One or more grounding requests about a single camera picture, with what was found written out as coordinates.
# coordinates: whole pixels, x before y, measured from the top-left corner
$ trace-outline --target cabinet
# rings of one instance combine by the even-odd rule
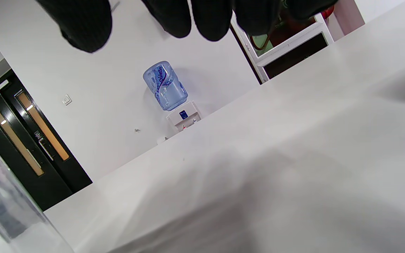
[[[320,13],[302,22],[283,19],[270,33],[269,41],[266,40],[267,35],[251,37],[246,34],[238,26],[235,14],[231,25],[239,45],[261,83],[334,42]]]

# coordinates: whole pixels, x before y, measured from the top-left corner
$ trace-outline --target blue water jug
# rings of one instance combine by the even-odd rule
[[[154,64],[145,71],[143,79],[163,110],[171,111],[187,100],[187,92],[167,61]]]

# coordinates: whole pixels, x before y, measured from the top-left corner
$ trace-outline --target white table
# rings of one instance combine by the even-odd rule
[[[257,253],[405,252],[402,16],[405,3],[47,216],[77,253],[105,253],[229,195]]]

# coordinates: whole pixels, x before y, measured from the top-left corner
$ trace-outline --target clear plastic container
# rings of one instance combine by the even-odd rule
[[[167,61],[151,66],[143,74],[143,79],[163,110],[171,111],[187,100],[185,88]]]
[[[0,253],[73,253],[0,157]]]

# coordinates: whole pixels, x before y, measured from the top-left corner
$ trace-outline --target black glove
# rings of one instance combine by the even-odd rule
[[[218,41],[230,27],[232,9],[238,25],[249,35],[271,31],[282,0],[191,0],[199,32]],[[284,0],[295,19],[308,19],[338,0]],[[109,39],[112,18],[108,0],[37,0],[59,25],[62,35],[80,50],[93,53]],[[186,37],[191,30],[187,0],[142,0],[149,12],[174,37]]]

